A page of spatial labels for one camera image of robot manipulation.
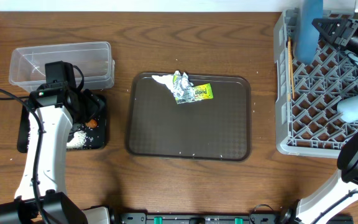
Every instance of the blue object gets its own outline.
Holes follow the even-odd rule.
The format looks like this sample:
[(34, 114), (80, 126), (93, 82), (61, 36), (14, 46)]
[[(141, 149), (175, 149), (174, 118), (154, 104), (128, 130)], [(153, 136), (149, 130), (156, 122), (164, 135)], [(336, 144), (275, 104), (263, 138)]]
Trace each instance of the blue object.
[(319, 37), (319, 32), (311, 22), (313, 19), (322, 17), (323, 0), (304, 0), (301, 2), (296, 22), (293, 54), (298, 61), (306, 65), (313, 62)]

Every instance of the white bottle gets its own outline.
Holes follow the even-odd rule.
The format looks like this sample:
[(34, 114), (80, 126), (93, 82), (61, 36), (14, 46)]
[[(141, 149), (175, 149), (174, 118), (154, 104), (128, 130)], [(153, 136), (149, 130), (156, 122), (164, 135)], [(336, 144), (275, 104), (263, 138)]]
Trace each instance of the white bottle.
[(342, 113), (341, 119), (347, 123), (358, 120), (358, 95), (342, 100), (337, 106), (338, 113)]

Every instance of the green clip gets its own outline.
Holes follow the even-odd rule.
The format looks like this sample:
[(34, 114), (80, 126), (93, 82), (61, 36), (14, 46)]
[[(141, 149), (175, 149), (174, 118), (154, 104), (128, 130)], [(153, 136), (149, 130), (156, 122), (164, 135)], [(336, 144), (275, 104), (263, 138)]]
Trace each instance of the green clip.
[(235, 218), (234, 219), (234, 224), (242, 224), (242, 218)]
[(162, 224), (162, 217), (154, 217), (154, 224)]

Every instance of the white wall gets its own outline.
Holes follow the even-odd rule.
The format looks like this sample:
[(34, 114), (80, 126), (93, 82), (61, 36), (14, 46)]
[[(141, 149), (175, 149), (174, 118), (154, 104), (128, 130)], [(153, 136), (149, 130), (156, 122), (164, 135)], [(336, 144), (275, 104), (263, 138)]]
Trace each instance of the white wall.
[[(354, 9), (355, 0), (324, 0), (325, 9)], [(0, 11), (281, 12), (300, 0), (0, 0)]]

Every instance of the wooden stick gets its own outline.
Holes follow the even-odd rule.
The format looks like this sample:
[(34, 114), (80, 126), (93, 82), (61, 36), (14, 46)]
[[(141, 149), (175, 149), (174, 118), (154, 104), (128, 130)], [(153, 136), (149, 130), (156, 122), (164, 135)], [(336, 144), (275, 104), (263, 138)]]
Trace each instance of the wooden stick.
[(288, 38), (288, 68), (290, 69), (290, 83), (292, 88), (292, 98), (295, 98), (295, 81), (293, 78), (293, 67), (292, 67), (292, 48), (291, 48), (291, 37)]

